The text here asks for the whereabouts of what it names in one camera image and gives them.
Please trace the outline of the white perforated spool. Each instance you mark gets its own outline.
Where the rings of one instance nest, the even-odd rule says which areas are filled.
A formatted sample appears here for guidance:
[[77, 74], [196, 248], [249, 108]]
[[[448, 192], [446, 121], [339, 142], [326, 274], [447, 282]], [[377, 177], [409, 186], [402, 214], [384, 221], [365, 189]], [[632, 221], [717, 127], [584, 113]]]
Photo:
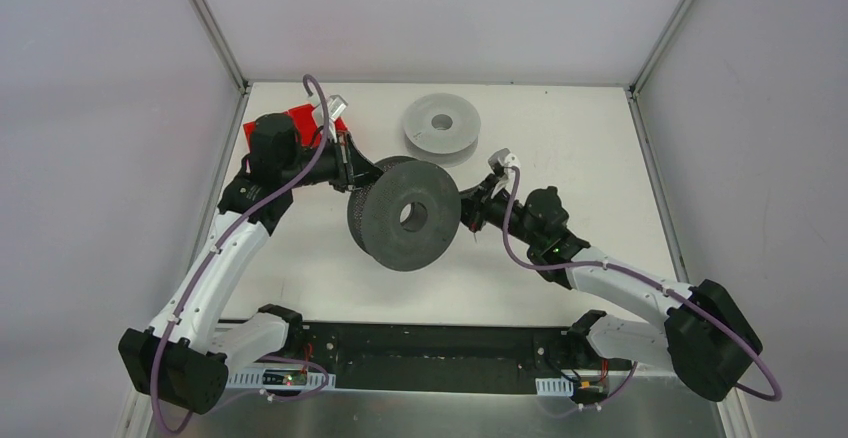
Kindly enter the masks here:
[[475, 153], [481, 132], [477, 108], [450, 93], [428, 94], [404, 111], [401, 128], [409, 154], [444, 168], [458, 166]]

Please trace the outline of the dark grey spool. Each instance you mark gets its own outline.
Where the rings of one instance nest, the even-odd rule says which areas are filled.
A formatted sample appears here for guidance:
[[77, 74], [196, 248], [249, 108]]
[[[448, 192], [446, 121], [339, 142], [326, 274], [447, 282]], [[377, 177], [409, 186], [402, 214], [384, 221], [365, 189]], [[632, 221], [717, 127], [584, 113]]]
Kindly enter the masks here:
[[347, 224], [354, 243], [381, 266], [425, 268], [451, 245], [460, 221], [460, 193], [442, 167], [407, 156], [376, 163], [384, 175], [351, 193]]

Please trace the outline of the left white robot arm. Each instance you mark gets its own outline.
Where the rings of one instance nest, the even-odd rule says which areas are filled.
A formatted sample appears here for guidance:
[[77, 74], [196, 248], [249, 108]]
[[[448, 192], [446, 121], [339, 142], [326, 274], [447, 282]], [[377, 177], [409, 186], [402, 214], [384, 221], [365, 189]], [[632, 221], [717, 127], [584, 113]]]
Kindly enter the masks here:
[[127, 329], [118, 353], [134, 388], [153, 403], [201, 415], [221, 398], [228, 378], [273, 354], [297, 360], [305, 336], [301, 315], [277, 305], [215, 337], [236, 284], [293, 203], [297, 187], [328, 183], [340, 192], [376, 181], [380, 170], [355, 147], [342, 118], [330, 130], [308, 106], [271, 113], [245, 125], [248, 152], [224, 188], [205, 243], [173, 297], [143, 330]]

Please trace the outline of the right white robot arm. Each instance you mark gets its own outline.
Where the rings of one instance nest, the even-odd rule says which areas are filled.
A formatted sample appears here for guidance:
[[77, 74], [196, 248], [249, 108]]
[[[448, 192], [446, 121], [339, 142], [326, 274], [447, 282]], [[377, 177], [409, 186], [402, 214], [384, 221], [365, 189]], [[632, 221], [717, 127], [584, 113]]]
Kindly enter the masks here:
[[611, 258], [567, 227], [569, 214], [554, 186], [532, 191], [525, 202], [488, 176], [460, 194], [461, 222], [477, 232], [499, 227], [504, 245], [526, 244], [515, 262], [563, 288], [600, 297], [637, 316], [622, 320], [588, 312], [575, 322], [569, 358], [583, 368], [604, 358], [649, 364], [674, 372], [698, 396], [713, 402], [741, 389], [742, 376], [760, 364], [762, 342], [730, 293], [712, 280], [699, 285], [637, 271]]

